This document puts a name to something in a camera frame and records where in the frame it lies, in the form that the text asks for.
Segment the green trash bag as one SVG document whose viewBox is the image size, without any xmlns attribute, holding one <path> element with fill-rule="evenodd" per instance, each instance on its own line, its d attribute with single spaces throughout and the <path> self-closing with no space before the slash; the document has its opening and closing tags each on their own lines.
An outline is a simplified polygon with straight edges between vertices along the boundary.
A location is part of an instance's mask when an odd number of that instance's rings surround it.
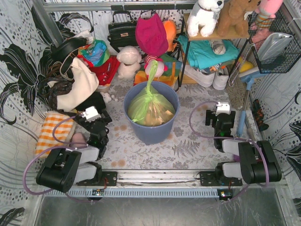
<svg viewBox="0 0 301 226">
<path fill-rule="evenodd" d="M 131 101 L 127 115 L 134 123 L 153 127 L 169 122 L 175 115 L 175 109 L 151 84 L 158 70 L 158 61 L 152 60 L 148 66 L 150 71 L 146 86 Z"/>
</svg>

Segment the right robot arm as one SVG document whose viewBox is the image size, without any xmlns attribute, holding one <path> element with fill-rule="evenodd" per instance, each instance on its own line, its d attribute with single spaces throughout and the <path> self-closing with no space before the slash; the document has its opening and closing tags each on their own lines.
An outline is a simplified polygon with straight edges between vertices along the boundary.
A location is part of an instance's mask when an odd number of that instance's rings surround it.
<svg viewBox="0 0 301 226">
<path fill-rule="evenodd" d="M 231 129 L 234 127 L 235 111 L 217 113 L 206 110 L 205 125 L 212 126 L 215 148 L 222 153 L 233 155 L 233 161 L 220 162 L 214 171 L 200 173 L 202 186 L 241 186 L 265 183 L 266 175 L 269 182 L 282 179 L 282 172 L 271 144 L 268 141 L 248 141 L 233 139 Z"/>
</svg>

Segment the blue-grey trash bin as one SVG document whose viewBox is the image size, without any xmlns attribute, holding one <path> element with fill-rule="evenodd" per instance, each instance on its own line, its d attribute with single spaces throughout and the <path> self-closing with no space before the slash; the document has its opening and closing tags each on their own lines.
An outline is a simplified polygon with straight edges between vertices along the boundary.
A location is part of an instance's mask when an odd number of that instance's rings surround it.
<svg viewBox="0 0 301 226">
<path fill-rule="evenodd" d="M 128 108 L 130 106 L 131 101 L 134 99 L 134 97 L 138 95 L 139 92 L 142 91 L 144 87 L 146 87 L 146 85 L 147 82 L 139 83 L 133 86 L 127 92 L 123 101 L 123 111 L 125 117 L 129 121 L 130 126 L 133 129 L 135 135 L 138 137 L 138 139 L 147 145 L 152 145 L 152 144 L 158 144 L 164 141 L 165 139 L 167 139 L 168 135 L 172 130 L 174 120 L 176 119 L 179 113 L 180 102 L 177 93 L 172 87 L 159 81 L 153 81 L 151 85 L 173 105 L 175 109 L 175 115 L 167 123 L 155 127 L 146 127 L 146 126 L 139 125 L 135 122 L 132 122 L 132 120 L 129 118 L 127 114 Z"/>
</svg>

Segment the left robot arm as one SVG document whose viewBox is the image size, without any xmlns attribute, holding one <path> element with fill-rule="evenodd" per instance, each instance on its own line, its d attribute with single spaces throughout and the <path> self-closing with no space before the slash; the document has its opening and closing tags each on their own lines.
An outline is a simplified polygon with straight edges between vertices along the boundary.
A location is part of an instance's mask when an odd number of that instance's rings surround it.
<svg viewBox="0 0 301 226">
<path fill-rule="evenodd" d="M 36 145 L 36 156 L 45 158 L 36 183 L 63 193 L 74 184 L 107 183 L 97 160 L 106 151 L 111 121 L 106 110 L 94 107 L 69 116 L 48 113 Z"/>
</svg>

